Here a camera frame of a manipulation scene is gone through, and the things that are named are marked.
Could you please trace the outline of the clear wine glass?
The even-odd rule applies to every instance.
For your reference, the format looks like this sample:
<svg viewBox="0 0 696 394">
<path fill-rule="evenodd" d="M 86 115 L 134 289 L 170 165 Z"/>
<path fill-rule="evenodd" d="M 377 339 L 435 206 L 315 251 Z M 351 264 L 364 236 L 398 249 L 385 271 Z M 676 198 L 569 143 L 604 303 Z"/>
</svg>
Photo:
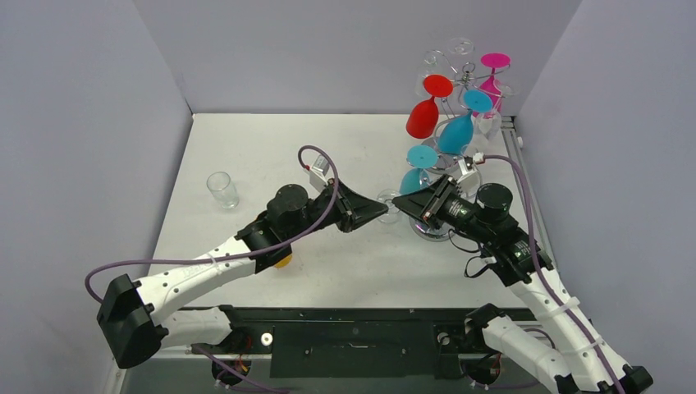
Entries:
<svg viewBox="0 0 696 394">
<path fill-rule="evenodd" d="M 215 172 L 206 180 L 206 186 L 212 197 L 224 209 L 236 208 L 240 202 L 236 187 L 226 172 Z"/>
<path fill-rule="evenodd" d="M 377 201 L 387 206 L 387 211 L 378 218 L 383 224 L 395 224 L 400 220 L 401 211 L 394 205 L 393 200 L 399 197 L 397 190 L 385 189 L 378 193 Z"/>
</svg>

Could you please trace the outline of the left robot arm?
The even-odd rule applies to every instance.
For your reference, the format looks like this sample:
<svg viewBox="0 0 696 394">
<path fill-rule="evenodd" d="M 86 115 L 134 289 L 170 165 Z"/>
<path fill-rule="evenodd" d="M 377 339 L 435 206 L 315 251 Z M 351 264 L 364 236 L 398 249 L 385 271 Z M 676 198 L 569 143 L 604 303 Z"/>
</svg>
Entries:
<svg viewBox="0 0 696 394">
<path fill-rule="evenodd" d="M 334 225 L 352 232 L 386 214 L 381 202 L 330 180 L 311 199 L 296 184 L 281 187 L 266 209 L 233 237 L 200 259 L 147 277 L 123 274 L 108 284 L 97 322 L 121 369 L 144 363 L 160 349 L 189 344 L 238 351 L 245 330 L 226 313 L 228 306 L 187 309 L 191 301 L 243 277 L 261 273 L 291 257 L 291 243 Z"/>
</svg>

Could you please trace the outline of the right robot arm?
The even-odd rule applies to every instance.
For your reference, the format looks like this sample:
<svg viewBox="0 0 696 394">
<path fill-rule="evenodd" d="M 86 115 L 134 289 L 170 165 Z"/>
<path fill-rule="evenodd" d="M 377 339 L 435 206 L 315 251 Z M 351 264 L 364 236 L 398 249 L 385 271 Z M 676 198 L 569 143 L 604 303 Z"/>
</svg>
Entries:
<svg viewBox="0 0 696 394">
<path fill-rule="evenodd" d="M 630 365 L 598 334 L 552 261 L 510 215 L 512 200 L 507 187 L 487 183 L 469 202 L 460 196 L 456 181 L 443 176 L 392 201 L 428 228 L 447 225 L 477 243 L 485 268 L 526 305 L 553 343 L 540 342 L 501 309 L 486 304 L 468 314 L 462 330 L 465 344 L 507 356 L 551 393 L 646 392 L 653 377 L 643 366 Z"/>
</svg>

